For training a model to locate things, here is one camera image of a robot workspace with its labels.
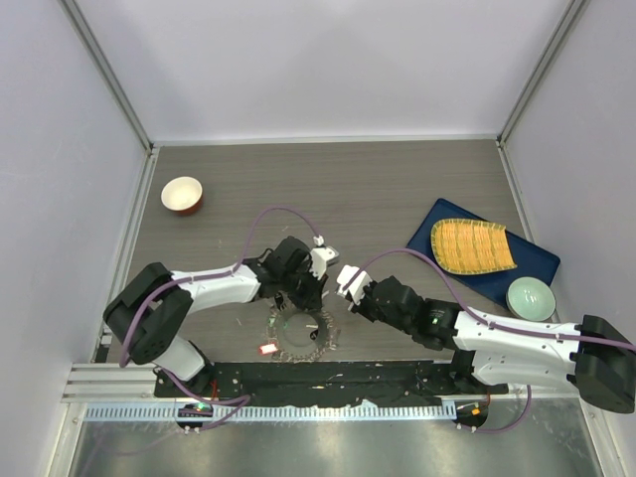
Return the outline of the red key tag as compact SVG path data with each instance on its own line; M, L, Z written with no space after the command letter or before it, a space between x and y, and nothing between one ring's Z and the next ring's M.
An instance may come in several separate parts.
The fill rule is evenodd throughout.
M278 348L274 343L268 343L261 345L258 350L261 355L267 356L276 353L278 351Z

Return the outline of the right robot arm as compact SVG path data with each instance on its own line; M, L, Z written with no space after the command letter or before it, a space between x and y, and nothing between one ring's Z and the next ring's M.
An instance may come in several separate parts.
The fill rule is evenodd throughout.
M607 320L520 322L443 300L422 298L390 276L341 278L349 309L407 334L427 349L451 350L452 386L469 393L481 384L578 391L589 404L615 413L635 410L635 347Z

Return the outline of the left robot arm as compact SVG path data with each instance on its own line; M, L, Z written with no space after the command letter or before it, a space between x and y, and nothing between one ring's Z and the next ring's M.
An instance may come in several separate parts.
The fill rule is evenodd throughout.
M279 311L318 312L327 270L339 252L317 238L314 247L287 237L258 257L220 269L170 271L146 265L106 306L102 319L125 350L125 361L153 364L164 383L189 396L203 395L214 368L192 342L179 336L185 318L205 309L271 299Z

